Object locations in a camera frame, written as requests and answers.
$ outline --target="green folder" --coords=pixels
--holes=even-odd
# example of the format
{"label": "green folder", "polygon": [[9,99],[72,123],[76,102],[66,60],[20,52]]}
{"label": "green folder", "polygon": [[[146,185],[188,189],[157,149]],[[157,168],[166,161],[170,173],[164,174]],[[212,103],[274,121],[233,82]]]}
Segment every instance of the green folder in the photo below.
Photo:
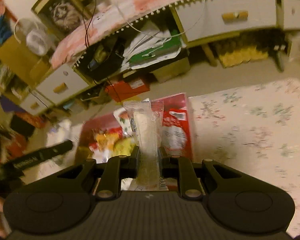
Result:
{"label": "green folder", "polygon": [[[171,36],[178,34],[177,30],[172,30],[170,32]],[[180,37],[172,37],[170,40],[166,41],[164,44],[159,46],[154,46],[146,49],[136,55],[133,55],[129,60],[130,64],[139,64],[142,61],[152,60],[158,56],[168,54],[170,52],[176,51],[181,47]]]}

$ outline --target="clear plastic wrapper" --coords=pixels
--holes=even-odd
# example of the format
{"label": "clear plastic wrapper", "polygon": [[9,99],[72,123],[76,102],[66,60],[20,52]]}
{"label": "clear plastic wrapper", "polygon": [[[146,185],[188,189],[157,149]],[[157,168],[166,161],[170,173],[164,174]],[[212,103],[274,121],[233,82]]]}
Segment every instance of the clear plastic wrapper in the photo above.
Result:
{"label": "clear plastic wrapper", "polygon": [[163,101],[126,101],[131,129],[141,150],[137,184],[143,190],[158,190],[160,181],[158,147],[161,143]]}

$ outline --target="white cable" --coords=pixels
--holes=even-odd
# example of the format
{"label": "white cable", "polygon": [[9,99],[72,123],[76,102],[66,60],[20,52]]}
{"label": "white cable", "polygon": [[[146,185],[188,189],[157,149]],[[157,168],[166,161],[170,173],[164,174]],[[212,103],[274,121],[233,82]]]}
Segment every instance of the white cable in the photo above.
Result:
{"label": "white cable", "polygon": [[155,37],[155,38],[164,39],[164,38],[178,37],[178,36],[181,36],[182,34],[188,32],[189,30],[191,30],[191,29],[192,29],[192,28],[193,28],[193,27],[201,20],[201,18],[203,17],[203,15],[204,15],[204,6],[205,6],[205,3],[206,3],[206,0],[203,0],[202,14],[200,15],[199,19],[198,19],[198,20],[197,20],[197,21],[196,21],[189,29],[187,29],[187,30],[185,30],[185,31],[183,31],[183,32],[181,32],[181,33],[178,33],[178,34],[176,34],[176,35],[169,36],[169,37],[163,37],[163,36],[157,36],[157,35],[149,35],[148,33],[144,33],[144,32],[142,32],[142,31],[136,29],[136,28],[133,27],[132,24],[129,23],[129,21],[125,18],[123,12],[120,10],[120,8],[119,8],[119,6],[118,6],[117,1],[116,1],[116,0],[113,0],[113,2],[114,2],[114,6],[117,8],[117,10],[118,10],[119,14],[121,15],[121,17],[125,20],[125,22],[126,22],[132,29],[134,29],[134,30],[136,30],[137,32],[140,32],[140,33],[142,33],[142,34],[144,34],[144,35],[146,35],[146,36],[149,36],[149,37]]}
{"label": "white cable", "polygon": [[18,19],[18,20],[16,21],[15,25],[14,25],[13,35],[14,35],[14,37],[16,38],[17,42],[19,42],[19,43],[21,43],[21,40],[20,40],[20,39],[17,37],[17,35],[16,35],[16,28],[17,28],[17,25],[18,25],[19,21],[22,20],[22,19],[28,19],[28,20],[32,21],[32,22],[34,23],[34,25],[37,27],[37,29],[39,30],[39,25],[36,23],[35,20],[33,20],[33,19],[31,19],[31,18],[20,18],[20,19]]}

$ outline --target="red snack bag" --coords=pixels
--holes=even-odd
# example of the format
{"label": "red snack bag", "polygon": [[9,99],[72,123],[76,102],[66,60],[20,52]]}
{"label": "red snack bag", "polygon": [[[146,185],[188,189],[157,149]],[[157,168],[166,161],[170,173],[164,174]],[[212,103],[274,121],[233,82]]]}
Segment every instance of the red snack bag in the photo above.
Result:
{"label": "red snack bag", "polygon": [[192,159],[186,110],[172,108],[168,112],[163,112],[162,146],[169,155],[180,155]]}

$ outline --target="screw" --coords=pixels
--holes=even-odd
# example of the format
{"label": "screw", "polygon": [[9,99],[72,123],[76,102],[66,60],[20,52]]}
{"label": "screw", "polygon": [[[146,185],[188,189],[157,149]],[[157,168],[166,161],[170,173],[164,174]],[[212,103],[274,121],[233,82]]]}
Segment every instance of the screw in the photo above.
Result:
{"label": "screw", "polygon": [[100,198],[110,198],[113,196],[113,193],[112,191],[110,190],[107,190],[107,189],[104,189],[104,190],[100,190],[98,193],[97,193],[98,197]]}
{"label": "screw", "polygon": [[190,198],[197,198],[201,196],[201,192],[197,189],[188,189],[186,191],[186,196]]}

